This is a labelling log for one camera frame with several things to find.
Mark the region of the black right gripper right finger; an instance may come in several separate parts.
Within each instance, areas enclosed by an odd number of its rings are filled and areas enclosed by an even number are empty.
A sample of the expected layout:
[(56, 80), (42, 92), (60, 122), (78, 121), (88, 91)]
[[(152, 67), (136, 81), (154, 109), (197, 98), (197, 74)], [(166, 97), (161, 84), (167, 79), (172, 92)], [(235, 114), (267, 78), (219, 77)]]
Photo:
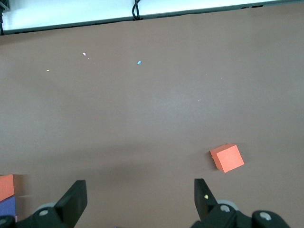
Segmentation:
[(227, 203), (218, 203), (204, 179), (194, 181), (194, 202), (200, 220), (193, 228), (288, 228), (281, 216), (267, 211), (254, 211), (246, 216)]

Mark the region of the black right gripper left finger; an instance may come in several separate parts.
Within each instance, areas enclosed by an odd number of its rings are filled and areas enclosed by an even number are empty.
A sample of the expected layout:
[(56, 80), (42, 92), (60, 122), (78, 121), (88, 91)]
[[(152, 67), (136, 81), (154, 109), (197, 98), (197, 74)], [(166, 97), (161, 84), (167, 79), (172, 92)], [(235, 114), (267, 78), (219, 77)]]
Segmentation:
[(77, 180), (52, 207), (43, 207), (28, 218), (16, 222), (13, 216), (1, 216), (2, 228), (73, 228), (87, 207), (85, 180)]

